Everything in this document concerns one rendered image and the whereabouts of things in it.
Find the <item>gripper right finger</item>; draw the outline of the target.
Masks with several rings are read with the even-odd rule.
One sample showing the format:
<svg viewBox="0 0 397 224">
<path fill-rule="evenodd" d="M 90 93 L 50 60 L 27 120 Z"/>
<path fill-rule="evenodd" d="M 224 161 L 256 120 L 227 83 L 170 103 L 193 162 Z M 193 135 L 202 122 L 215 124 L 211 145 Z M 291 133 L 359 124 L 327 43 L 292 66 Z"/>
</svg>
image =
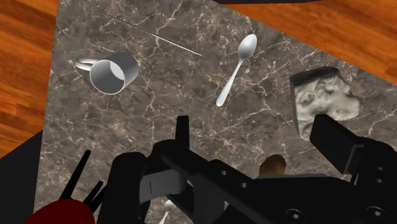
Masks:
<svg viewBox="0 0 397 224">
<path fill-rule="evenodd" d="M 342 174 L 350 174 L 368 224 L 397 224 L 397 151 L 360 137 L 328 115 L 316 115 L 310 142 Z"/>
</svg>

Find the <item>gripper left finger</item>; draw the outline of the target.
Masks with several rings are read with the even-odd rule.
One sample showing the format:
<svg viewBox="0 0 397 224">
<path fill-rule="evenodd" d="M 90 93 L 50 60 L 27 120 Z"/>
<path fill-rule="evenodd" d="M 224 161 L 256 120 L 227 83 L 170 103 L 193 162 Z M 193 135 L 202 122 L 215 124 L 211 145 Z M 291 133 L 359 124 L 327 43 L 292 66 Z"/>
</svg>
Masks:
<svg viewBox="0 0 397 224">
<path fill-rule="evenodd" d="M 194 224 L 309 224 L 299 209 L 265 207 L 255 180 L 192 152 L 187 116 L 177 117 L 175 138 L 156 143 L 154 151 L 181 175 L 186 186 L 165 196 Z"/>
</svg>

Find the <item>silver metal spoon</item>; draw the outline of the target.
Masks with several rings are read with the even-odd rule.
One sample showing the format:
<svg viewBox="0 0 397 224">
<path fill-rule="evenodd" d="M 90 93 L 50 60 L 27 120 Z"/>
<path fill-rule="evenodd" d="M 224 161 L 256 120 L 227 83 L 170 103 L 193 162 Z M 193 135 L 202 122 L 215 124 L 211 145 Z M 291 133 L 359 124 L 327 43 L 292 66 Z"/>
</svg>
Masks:
<svg viewBox="0 0 397 224">
<path fill-rule="evenodd" d="M 171 201 L 167 200 L 164 202 L 164 215 L 158 224 L 164 224 L 168 214 L 176 208 L 176 205 Z"/>
<path fill-rule="evenodd" d="M 234 81 L 242 63 L 254 54 L 254 51 L 256 50 L 256 46 L 257 46 L 257 37 L 255 34 L 250 34 L 250 35 L 246 36 L 240 42 L 239 47 L 237 49 L 237 54 L 239 56 L 238 64 L 236 65 L 236 68 L 235 68 L 233 74 L 231 75 L 231 77 L 228 79 L 227 83 L 223 87 L 218 98 L 216 99 L 217 107 L 222 106 L 224 104 L 224 102 L 226 101 L 226 98 L 230 92 L 232 85 L 233 85 L 233 81 Z"/>
</svg>

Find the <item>brown round thing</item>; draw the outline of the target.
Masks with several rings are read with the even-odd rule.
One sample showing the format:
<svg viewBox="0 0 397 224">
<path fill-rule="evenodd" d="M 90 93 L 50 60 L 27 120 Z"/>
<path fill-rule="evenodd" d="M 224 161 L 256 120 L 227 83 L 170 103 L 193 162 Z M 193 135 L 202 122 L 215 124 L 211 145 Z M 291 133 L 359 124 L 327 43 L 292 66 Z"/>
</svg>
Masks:
<svg viewBox="0 0 397 224">
<path fill-rule="evenodd" d="M 259 178 L 264 178 L 268 175 L 282 175 L 286 170 L 285 159 L 278 154 L 274 154 L 266 158 L 259 168 Z"/>
</svg>

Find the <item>grey rough stone chunk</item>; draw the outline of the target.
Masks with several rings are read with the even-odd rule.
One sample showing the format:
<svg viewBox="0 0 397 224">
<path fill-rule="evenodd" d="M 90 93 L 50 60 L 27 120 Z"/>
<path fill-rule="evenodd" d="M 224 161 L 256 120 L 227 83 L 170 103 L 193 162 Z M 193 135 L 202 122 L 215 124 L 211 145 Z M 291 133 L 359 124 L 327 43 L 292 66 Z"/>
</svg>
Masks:
<svg viewBox="0 0 397 224">
<path fill-rule="evenodd" d="M 336 121 L 359 115 L 359 100 L 336 67 L 323 66 L 289 77 L 293 120 L 301 139 L 308 141 L 317 114 Z"/>
</svg>

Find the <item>short black stick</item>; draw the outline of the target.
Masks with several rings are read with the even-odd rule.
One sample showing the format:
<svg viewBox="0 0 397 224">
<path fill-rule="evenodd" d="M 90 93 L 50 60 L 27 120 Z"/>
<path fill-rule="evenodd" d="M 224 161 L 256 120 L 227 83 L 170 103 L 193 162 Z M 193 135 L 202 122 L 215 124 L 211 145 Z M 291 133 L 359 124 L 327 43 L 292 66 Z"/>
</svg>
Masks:
<svg viewBox="0 0 397 224">
<path fill-rule="evenodd" d="M 86 204 L 91 212 L 95 212 L 102 202 L 105 188 L 101 189 L 103 181 L 99 181 L 86 196 L 83 203 Z"/>
</svg>

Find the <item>long black stick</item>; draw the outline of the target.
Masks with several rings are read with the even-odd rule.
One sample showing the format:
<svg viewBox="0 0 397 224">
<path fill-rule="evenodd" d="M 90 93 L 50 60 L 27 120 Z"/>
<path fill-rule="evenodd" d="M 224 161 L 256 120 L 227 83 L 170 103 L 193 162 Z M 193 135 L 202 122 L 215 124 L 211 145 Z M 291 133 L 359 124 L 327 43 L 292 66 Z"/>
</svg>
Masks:
<svg viewBox="0 0 397 224">
<path fill-rule="evenodd" d="M 74 172 L 72 173 L 69 181 L 67 182 L 66 187 L 64 188 L 63 192 L 61 193 L 59 199 L 70 199 L 71 195 L 73 194 L 73 191 L 77 185 L 77 182 L 81 176 L 81 173 L 83 172 L 83 169 L 85 165 L 87 164 L 88 158 L 91 154 L 90 150 L 86 150 L 81 157 L 80 161 L 78 162 L 78 165 L 76 166 Z"/>
</svg>

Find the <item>silver metal mug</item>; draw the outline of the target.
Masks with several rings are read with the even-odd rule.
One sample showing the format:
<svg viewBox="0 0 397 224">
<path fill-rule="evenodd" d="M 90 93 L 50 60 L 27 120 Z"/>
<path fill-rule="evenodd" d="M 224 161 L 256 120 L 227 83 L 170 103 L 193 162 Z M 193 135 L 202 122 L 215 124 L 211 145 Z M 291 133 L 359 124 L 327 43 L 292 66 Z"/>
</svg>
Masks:
<svg viewBox="0 0 397 224">
<path fill-rule="evenodd" d="M 74 65 L 88 71 L 92 85 L 107 95 L 118 94 L 139 74 L 136 58 L 125 52 L 114 53 L 103 59 L 77 59 Z"/>
</svg>

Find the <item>dark red round thing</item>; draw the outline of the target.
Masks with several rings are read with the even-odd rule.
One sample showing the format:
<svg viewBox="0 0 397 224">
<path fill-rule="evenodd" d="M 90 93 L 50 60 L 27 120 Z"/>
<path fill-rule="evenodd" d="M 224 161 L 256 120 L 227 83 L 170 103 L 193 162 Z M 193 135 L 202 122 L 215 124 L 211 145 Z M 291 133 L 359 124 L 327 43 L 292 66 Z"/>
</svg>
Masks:
<svg viewBox="0 0 397 224">
<path fill-rule="evenodd" d="M 24 224 L 95 224 L 95 218 L 83 202 L 61 199 L 30 215 Z"/>
</svg>

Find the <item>thin silver metal rod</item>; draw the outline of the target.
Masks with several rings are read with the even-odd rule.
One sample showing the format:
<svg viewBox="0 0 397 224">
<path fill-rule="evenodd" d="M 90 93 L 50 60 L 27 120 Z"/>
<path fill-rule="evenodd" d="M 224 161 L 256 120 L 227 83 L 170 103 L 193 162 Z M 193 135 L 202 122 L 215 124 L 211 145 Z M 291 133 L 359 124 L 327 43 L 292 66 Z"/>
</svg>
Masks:
<svg viewBox="0 0 397 224">
<path fill-rule="evenodd" d="M 126 24 L 126 25 L 128 25 L 128 26 L 130 26 L 130 27 L 133 27 L 133 28 L 135 28 L 135 29 L 137 29 L 137 30 L 143 31 L 143 32 L 145 32 L 146 34 L 150 34 L 150 35 L 152 35 L 152 36 L 155 37 L 155 38 L 158 38 L 158 39 L 160 39 L 160 40 L 162 40 L 162 41 L 165 41 L 165 42 L 167 42 L 167 43 L 170 43 L 170 44 L 172 44 L 172 45 L 174 45 L 174 46 L 176 46 L 176 47 L 178 47 L 178 48 L 184 49 L 184 50 L 186 50 L 186 51 L 188 51 L 188 52 L 190 52 L 190 53 L 194 53 L 195 55 L 203 56 L 203 55 L 202 55 L 200 52 L 198 52 L 198 51 L 195 51 L 195 50 L 192 50 L 192 49 L 190 49 L 190 48 L 188 48 L 188 47 L 185 47 L 185 46 L 183 46 L 183 45 L 180 45 L 179 43 L 174 42 L 174 41 L 171 41 L 171 40 L 169 40 L 169 39 L 167 39 L 167 38 L 163 38 L 163 37 L 161 37 L 161 36 L 159 36 L 159 35 L 157 35 L 157 34 L 154 34 L 154 33 L 150 32 L 150 31 L 147 31 L 147 30 L 145 30 L 145 29 L 142 29 L 142 28 L 140 28 L 140 27 L 138 27 L 138 26 L 136 26 L 136 25 L 134 25 L 134 24 L 131 24 L 131 23 L 125 21 L 125 20 L 121 20 L 121 19 L 119 19 L 119 18 L 116 18 L 116 17 L 114 17 L 114 16 L 108 15 L 108 14 L 103 13 L 103 12 L 100 12 L 100 11 L 96 11 L 96 12 L 97 12 L 97 13 L 100 13 L 101 15 L 104 15 L 105 17 L 112 18 L 112 19 L 114 19 L 114 20 L 116 20 L 116 21 L 118 21 L 118 22 L 121 22 L 121 23 L 123 23 L 123 24 Z"/>
</svg>

